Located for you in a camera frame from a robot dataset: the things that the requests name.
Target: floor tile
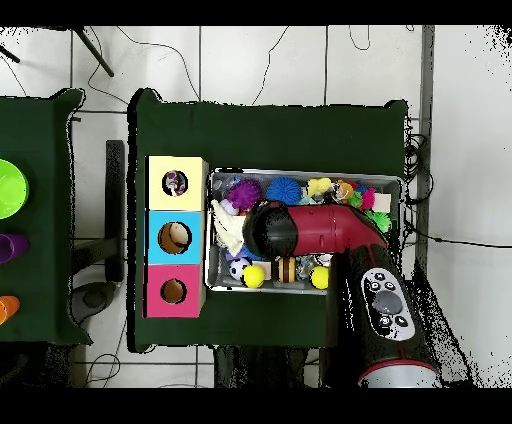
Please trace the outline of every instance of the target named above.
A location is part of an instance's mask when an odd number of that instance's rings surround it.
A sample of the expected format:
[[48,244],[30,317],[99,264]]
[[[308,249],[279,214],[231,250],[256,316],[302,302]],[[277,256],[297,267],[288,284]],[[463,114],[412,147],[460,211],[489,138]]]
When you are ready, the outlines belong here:
[[[268,51],[286,26],[203,27],[203,99],[250,105],[268,65]],[[324,90],[325,27],[290,26],[271,53],[256,105],[320,105]]]
[[[130,41],[115,26],[93,27],[98,36],[103,57],[115,76],[109,77],[100,67],[91,85],[114,94],[129,102],[139,88],[154,88],[165,101],[183,102],[197,100],[185,72],[180,55],[166,47],[138,45]],[[133,40],[166,44],[177,49],[184,57],[190,79],[196,92],[199,90],[199,27],[121,26]],[[98,48],[98,42],[90,27],[86,33]],[[73,42],[73,86],[86,90],[84,109],[126,110],[123,102],[91,89],[87,81],[98,62],[77,37]]]
[[[33,28],[10,28],[0,44],[20,59],[5,59],[30,97],[50,97],[70,86],[71,33]],[[24,96],[0,55],[0,95]]]
[[128,126],[126,115],[77,114],[72,140],[75,170],[75,237],[105,234],[105,149],[107,140],[125,142],[128,169]]
[[198,362],[200,363],[212,363],[213,364],[213,349],[208,346],[198,347]]
[[318,365],[306,365],[304,367],[304,384],[318,388]]
[[197,384],[208,388],[214,386],[214,369],[213,365],[199,365],[197,374]]
[[[367,25],[351,25],[360,48],[368,46]],[[370,48],[358,50],[348,25],[329,26],[327,103],[383,106],[405,99],[419,115],[421,26],[370,25]]]

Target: green table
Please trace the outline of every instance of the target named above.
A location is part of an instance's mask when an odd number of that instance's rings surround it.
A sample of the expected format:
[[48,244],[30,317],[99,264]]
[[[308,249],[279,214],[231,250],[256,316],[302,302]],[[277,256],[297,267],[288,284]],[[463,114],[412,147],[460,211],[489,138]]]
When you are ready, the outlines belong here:
[[0,233],[30,239],[25,255],[0,265],[0,294],[21,301],[0,326],[0,341],[90,343],[68,314],[73,233],[66,131],[82,97],[81,90],[62,90],[49,99],[0,98],[0,158],[14,163],[30,185],[25,206],[0,220]]
[[201,156],[211,168],[403,176],[406,103],[245,107],[163,103],[157,96],[141,89],[128,108],[129,347],[324,346],[323,296],[208,291],[198,319],[142,318],[144,157]]

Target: yellow ball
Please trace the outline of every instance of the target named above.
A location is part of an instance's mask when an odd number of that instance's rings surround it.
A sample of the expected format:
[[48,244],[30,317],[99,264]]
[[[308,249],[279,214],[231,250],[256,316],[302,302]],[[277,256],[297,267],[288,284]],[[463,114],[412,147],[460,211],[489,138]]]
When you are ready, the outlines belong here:
[[249,265],[244,269],[242,281],[251,289],[256,289],[263,284],[265,279],[265,271],[257,265]]
[[317,289],[325,290],[329,285],[329,268],[325,266],[314,267],[311,272],[311,283],[313,283]]

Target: circular button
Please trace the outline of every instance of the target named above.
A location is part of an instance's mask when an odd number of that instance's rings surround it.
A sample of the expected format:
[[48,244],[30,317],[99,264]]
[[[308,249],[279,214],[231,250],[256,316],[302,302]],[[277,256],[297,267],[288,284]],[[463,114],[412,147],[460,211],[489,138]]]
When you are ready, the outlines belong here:
[[397,323],[397,325],[399,325],[400,327],[407,327],[409,325],[409,323],[407,322],[407,320],[404,318],[404,317],[401,317],[400,315],[398,315],[396,318],[395,318],[395,322]]
[[379,325],[381,327],[389,327],[391,325],[391,318],[389,318],[389,317],[380,317]]
[[381,314],[395,315],[402,311],[402,301],[395,293],[390,291],[378,292],[372,306]]

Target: soccer ball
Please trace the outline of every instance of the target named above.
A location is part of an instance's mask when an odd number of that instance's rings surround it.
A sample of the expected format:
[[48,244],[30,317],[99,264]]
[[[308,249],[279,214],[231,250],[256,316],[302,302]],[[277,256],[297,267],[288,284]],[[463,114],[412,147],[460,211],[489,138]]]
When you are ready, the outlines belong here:
[[229,264],[229,273],[235,279],[240,281],[242,274],[244,273],[245,267],[251,265],[246,258],[238,258]]

